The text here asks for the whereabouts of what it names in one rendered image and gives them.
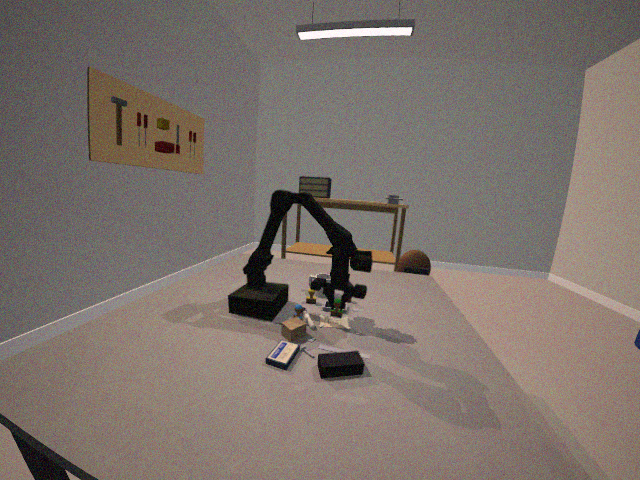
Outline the small brown cardboard box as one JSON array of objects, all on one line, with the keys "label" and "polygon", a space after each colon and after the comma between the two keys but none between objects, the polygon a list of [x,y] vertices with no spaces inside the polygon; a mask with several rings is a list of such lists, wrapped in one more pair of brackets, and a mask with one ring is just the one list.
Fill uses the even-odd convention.
[{"label": "small brown cardboard box", "polygon": [[282,322],[281,335],[289,342],[306,336],[306,323],[298,317]]}]

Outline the grey flat bar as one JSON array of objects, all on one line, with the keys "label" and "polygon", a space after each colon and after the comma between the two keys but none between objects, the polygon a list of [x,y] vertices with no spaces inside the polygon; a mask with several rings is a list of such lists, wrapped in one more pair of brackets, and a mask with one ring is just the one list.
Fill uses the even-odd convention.
[{"label": "grey flat bar", "polygon": [[[327,350],[327,351],[331,351],[331,352],[334,352],[334,353],[350,352],[350,351],[347,351],[347,350],[343,350],[343,349],[339,349],[339,348],[334,348],[334,347],[327,346],[327,345],[319,345],[319,347],[318,347],[318,348],[319,348],[319,349],[323,349],[323,350]],[[360,356],[361,356],[362,358],[370,359],[370,355],[363,354],[363,353],[359,353],[359,354],[360,354]]]}]

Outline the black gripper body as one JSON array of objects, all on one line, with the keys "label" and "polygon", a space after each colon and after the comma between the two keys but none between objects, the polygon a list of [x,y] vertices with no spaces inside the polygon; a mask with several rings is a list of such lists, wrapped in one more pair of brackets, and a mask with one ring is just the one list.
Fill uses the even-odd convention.
[{"label": "black gripper body", "polygon": [[316,278],[311,282],[310,289],[319,291],[324,288],[325,293],[331,293],[332,290],[343,291],[345,295],[352,295],[356,298],[364,299],[366,295],[366,285],[358,285],[350,287],[348,285],[348,270],[335,270],[331,268],[331,283],[326,283],[326,279]]}]

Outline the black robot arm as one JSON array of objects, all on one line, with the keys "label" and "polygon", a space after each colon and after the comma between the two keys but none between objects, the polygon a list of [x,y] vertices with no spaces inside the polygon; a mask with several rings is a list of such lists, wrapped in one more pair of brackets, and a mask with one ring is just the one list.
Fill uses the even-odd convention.
[{"label": "black robot arm", "polygon": [[293,203],[302,204],[325,230],[329,241],[333,245],[326,252],[326,254],[332,255],[333,269],[348,270],[349,258],[351,257],[350,267],[353,270],[370,273],[373,258],[372,251],[357,250],[352,241],[352,234],[336,223],[310,193],[292,193],[291,191],[278,190],[272,195],[271,210],[260,244],[252,253],[248,264],[243,268],[248,282],[246,289],[261,290],[266,285],[264,271],[267,270],[273,258],[270,249],[282,218]]}]

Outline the cream inspection card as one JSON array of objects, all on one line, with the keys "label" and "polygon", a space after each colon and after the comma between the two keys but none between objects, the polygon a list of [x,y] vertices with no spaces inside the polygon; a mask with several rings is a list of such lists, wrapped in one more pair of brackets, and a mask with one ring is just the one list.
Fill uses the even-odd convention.
[{"label": "cream inspection card", "polygon": [[340,318],[335,318],[335,317],[323,317],[322,315],[320,315],[320,325],[318,325],[319,327],[332,327],[332,328],[344,328],[344,329],[350,329],[350,327],[348,327],[348,321],[347,318],[349,317],[340,317]]}]

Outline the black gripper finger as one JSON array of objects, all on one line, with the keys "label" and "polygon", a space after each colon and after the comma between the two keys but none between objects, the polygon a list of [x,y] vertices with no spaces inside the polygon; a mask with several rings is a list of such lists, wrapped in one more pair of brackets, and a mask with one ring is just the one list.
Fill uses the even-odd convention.
[{"label": "black gripper finger", "polygon": [[[352,294],[352,295],[353,295],[353,294]],[[350,296],[350,295],[345,295],[345,294],[343,294],[343,295],[342,295],[340,312],[342,312],[343,307],[344,307],[344,305],[345,305],[345,303],[346,303],[346,300],[347,300],[348,298],[350,299],[350,298],[352,297],[352,295],[351,295],[351,296]]]},{"label": "black gripper finger", "polygon": [[325,293],[325,292],[323,292],[323,295],[326,295],[326,297],[327,297],[327,299],[328,299],[328,301],[329,301],[329,303],[330,303],[330,306],[331,306],[332,310],[334,310],[334,303],[333,303],[333,302],[334,302],[334,293],[335,293],[335,290],[332,290],[332,292],[331,292],[331,293]]}]

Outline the grey mug with cream rim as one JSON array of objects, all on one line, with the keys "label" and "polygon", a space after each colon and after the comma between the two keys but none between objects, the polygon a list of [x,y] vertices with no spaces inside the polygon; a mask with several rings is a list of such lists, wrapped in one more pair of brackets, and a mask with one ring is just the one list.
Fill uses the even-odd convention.
[{"label": "grey mug with cream rim", "polygon": [[[326,279],[326,283],[331,283],[330,274],[317,274],[316,276],[310,275],[309,276],[309,287],[311,285],[312,279],[316,279],[316,278]],[[315,295],[317,295],[319,297],[326,297],[326,295],[323,295],[323,291],[324,291],[324,288],[321,288],[321,290],[315,291]]]}]

